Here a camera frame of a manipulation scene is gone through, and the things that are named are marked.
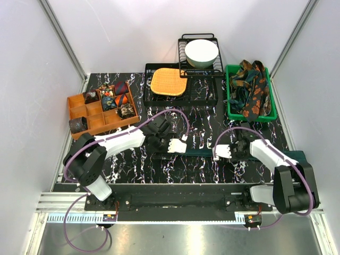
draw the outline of white bowl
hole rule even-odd
[[[218,47],[212,41],[197,39],[186,45],[185,54],[189,64],[204,69],[214,63],[218,56]]]

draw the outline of green plastic bin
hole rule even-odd
[[[227,65],[225,67],[225,73],[226,73],[226,83],[227,83],[227,99],[228,99],[228,117],[231,120],[236,120],[236,121],[247,121],[247,119],[242,115],[242,114],[234,114],[231,113],[231,107],[229,104],[230,100],[230,86],[229,86],[229,73],[236,73],[241,66],[239,65]],[[269,72],[268,69],[266,68],[266,74],[267,74],[267,80],[269,84],[269,93],[270,93],[270,102],[271,102],[271,111],[268,116],[259,116],[255,121],[256,122],[271,122],[276,120],[277,118],[277,113],[276,113],[276,107],[275,107],[275,102],[273,98],[273,92],[271,91],[271,84],[270,84],[270,78],[269,78]]]

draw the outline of dish drying tray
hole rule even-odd
[[[185,47],[196,39],[204,39],[212,41],[218,48],[218,56],[214,63],[206,69],[196,69],[186,60]],[[178,59],[180,61],[180,77],[181,78],[223,78],[224,69],[222,64],[221,53],[217,38],[213,33],[185,33],[178,39]]]
[[[218,94],[216,81],[210,76],[201,78],[188,79],[185,92],[181,96],[163,96],[151,91],[151,79],[154,72],[160,68],[179,69],[179,63],[176,64],[146,64],[145,65],[145,83],[143,89],[144,106],[216,106]]]

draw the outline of wire rack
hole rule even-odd
[[[218,101],[216,81],[212,78],[188,79],[185,92],[178,97],[162,96],[151,91],[150,84],[154,72],[159,68],[179,68],[176,64],[146,64],[143,102],[152,106],[215,106]]]
[[[205,39],[212,41],[218,48],[218,56],[214,63],[206,69],[196,69],[186,60],[185,47],[186,45],[196,39]],[[221,53],[217,38],[213,33],[185,33],[178,39],[178,58],[181,78],[223,78],[224,70],[222,64]]]

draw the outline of yellow oval tray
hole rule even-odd
[[[180,70],[160,68],[154,72],[151,91],[165,96],[180,96],[185,92],[187,78],[180,78]]]

